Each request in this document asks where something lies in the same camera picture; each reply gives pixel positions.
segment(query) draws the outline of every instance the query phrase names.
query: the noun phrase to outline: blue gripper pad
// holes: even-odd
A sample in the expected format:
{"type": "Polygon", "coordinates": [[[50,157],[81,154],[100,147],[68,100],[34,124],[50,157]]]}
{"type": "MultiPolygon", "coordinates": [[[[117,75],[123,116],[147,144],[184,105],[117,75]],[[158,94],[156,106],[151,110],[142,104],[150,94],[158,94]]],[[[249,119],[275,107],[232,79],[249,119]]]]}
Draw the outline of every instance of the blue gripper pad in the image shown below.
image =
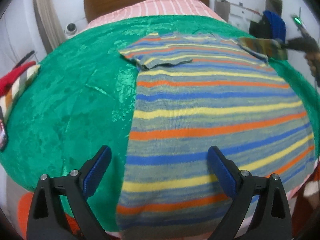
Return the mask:
{"type": "Polygon", "coordinates": [[[224,193],[234,199],[237,196],[236,181],[216,153],[214,147],[210,147],[208,150],[208,163],[217,176],[224,193]]]}
{"type": "Polygon", "coordinates": [[[88,175],[84,178],[83,196],[85,199],[94,195],[110,162],[111,149],[106,147],[88,172],[88,175]]]}

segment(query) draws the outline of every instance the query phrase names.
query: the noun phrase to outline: green light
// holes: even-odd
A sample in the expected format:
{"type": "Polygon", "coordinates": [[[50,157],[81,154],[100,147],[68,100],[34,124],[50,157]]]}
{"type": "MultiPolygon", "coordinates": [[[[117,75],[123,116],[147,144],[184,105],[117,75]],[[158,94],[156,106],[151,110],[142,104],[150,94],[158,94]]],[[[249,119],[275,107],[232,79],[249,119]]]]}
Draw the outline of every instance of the green light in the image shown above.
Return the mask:
{"type": "Polygon", "coordinates": [[[296,17],[295,19],[294,19],[297,23],[299,23],[299,24],[301,24],[301,21],[296,17]]]}

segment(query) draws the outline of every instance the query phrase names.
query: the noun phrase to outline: blue cloth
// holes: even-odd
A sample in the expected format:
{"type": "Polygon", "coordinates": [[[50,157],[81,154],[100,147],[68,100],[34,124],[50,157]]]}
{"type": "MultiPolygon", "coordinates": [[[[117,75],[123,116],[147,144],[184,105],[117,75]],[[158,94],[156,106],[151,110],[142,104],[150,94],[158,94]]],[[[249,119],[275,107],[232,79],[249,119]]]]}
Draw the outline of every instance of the blue cloth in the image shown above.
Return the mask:
{"type": "Polygon", "coordinates": [[[263,14],[268,18],[270,22],[270,26],[272,29],[272,38],[275,40],[277,38],[281,39],[283,42],[285,42],[285,23],[279,17],[279,15],[270,12],[270,11],[264,11],[263,14]]]}

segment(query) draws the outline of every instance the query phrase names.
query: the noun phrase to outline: bed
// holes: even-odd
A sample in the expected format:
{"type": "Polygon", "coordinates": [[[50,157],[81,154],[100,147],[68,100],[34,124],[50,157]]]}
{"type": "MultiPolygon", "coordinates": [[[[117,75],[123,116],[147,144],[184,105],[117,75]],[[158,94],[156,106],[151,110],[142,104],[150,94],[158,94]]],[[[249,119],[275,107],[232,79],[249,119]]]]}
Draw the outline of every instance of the bed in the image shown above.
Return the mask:
{"type": "MultiPolygon", "coordinates": [[[[12,111],[7,127],[9,144],[0,154],[5,169],[0,169],[1,208],[24,239],[32,190],[40,175],[67,175],[101,145],[111,147],[113,159],[88,203],[104,229],[120,236],[115,212],[124,179],[138,71],[118,50],[152,32],[248,36],[226,24],[208,6],[209,0],[84,0],[89,25],[41,62],[39,76],[12,111]]],[[[269,171],[278,171],[280,177],[284,173],[281,178],[289,182],[285,190],[290,199],[316,165],[312,134],[313,130],[318,140],[316,101],[311,96],[313,88],[287,62],[271,59],[269,64],[299,96],[310,120],[303,129],[310,136],[309,151],[302,149],[304,155],[299,152],[269,171]],[[290,174],[285,173],[288,167],[290,174]]],[[[71,215],[66,200],[62,201],[71,215]]],[[[227,200],[220,211],[225,212],[228,205],[227,200]]],[[[249,225],[253,208],[242,228],[249,225]]],[[[168,238],[207,239],[209,235],[203,232],[183,238],[173,234],[168,238]]]]}

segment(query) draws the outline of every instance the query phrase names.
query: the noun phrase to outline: beige curtain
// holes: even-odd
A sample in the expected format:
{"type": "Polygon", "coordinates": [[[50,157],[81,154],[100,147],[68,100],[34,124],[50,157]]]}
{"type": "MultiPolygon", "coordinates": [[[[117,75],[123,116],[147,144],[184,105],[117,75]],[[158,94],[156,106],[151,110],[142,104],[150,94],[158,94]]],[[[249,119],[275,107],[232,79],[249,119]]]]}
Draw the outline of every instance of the beige curtain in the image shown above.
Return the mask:
{"type": "Polygon", "coordinates": [[[35,0],[41,22],[52,49],[66,40],[52,0],[35,0]]]}

